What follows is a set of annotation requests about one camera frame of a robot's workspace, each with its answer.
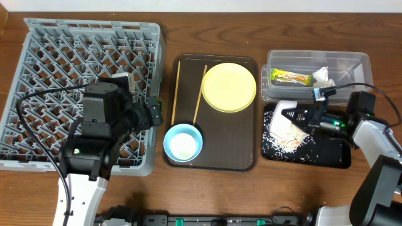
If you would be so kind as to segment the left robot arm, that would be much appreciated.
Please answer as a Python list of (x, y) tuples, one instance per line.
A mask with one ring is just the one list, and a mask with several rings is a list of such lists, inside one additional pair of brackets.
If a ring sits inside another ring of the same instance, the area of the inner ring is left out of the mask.
[(54, 225), (93, 225), (121, 144), (133, 132), (163, 122), (155, 96), (134, 102), (126, 87), (107, 82), (85, 87), (83, 111), (60, 149), (62, 178)]

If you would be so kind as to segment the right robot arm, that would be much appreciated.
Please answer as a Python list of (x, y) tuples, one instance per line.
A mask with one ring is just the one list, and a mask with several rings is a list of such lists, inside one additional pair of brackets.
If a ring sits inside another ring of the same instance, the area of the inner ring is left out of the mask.
[(315, 225), (401, 225), (401, 145), (389, 124), (374, 115), (376, 97), (368, 92), (353, 92), (346, 111), (329, 114), (327, 89), (313, 91), (314, 105), (301, 109), (295, 101), (278, 102), (274, 117), (282, 128), (292, 125), (308, 134), (342, 138), (361, 149), (369, 166), (350, 205), (321, 207)]

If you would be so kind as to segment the white tissue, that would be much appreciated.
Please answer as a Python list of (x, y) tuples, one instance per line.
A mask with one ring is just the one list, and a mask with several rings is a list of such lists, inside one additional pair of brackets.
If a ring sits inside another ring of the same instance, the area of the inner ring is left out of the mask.
[(332, 79), (329, 79), (328, 67), (322, 67), (316, 72), (313, 72), (312, 77), (316, 80), (313, 84), (313, 87), (315, 88), (335, 87), (335, 82)]

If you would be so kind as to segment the green snack wrapper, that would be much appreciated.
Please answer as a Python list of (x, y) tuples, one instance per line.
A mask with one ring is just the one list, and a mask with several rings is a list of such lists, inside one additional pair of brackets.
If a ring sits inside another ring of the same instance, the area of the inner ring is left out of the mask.
[(312, 75), (288, 72), (285, 70), (280, 70), (278, 68), (273, 68), (271, 70), (271, 80), (277, 82), (298, 83), (307, 86), (310, 85), (312, 81)]

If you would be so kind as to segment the white bowl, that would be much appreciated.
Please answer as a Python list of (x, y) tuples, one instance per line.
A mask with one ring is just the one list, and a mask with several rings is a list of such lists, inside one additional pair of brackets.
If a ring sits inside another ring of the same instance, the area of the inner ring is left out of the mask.
[(277, 140), (286, 141), (292, 134), (301, 132), (289, 119), (282, 115), (282, 110), (294, 109), (296, 106), (297, 101), (294, 100), (281, 100), (277, 103), (269, 125), (269, 132)]

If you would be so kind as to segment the white cup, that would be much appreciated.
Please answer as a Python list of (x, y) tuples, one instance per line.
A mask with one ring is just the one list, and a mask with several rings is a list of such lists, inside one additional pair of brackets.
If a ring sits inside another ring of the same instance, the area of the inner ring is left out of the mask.
[(191, 135), (180, 133), (171, 139), (170, 151), (175, 158), (188, 160), (197, 151), (197, 143)]

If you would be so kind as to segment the wooden chopstick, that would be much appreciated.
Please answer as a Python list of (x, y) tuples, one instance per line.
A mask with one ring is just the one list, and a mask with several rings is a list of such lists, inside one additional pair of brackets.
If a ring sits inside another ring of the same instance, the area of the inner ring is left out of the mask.
[(204, 79), (204, 77), (205, 77), (205, 74), (207, 73), (207, 67), (208, 67), (207, 65), (204, 66), (204, 71), (203, 71), (202, 80), (201, 80), (201, 85), (200, 85), (199, 92), (198, 92), (198, 97), (197, 97), (197, 103), (196, 103), (196, 107), (195, 107), (195, 112), (194, 112), (194, 115), (193, 115), (193, 121), (192, 121), (192, 125), (193, 125), (193, 126), (195, 125), (196, 120), (197, 120), (197, 115), (198, 115), (198, 110), (199, 110), (199, 105), (200, 105), (200, 99), (201, 99), (201, 96), (202, 96), (202, 81), (203, 81), (203, 79)]
[(171, 126), (173, 126), (175, 124), (175, 112), (176, 112), (176, 106), (177, 106), (178, 86), (179, 86), (179, 82), (180, 82), (180, 65), (181, 65), (181, 61), (178, 61), (177, 77), (176, 77), (176, 82), (175, 82), (175, 93), (174, 93), (174, 98), (173, 98)]

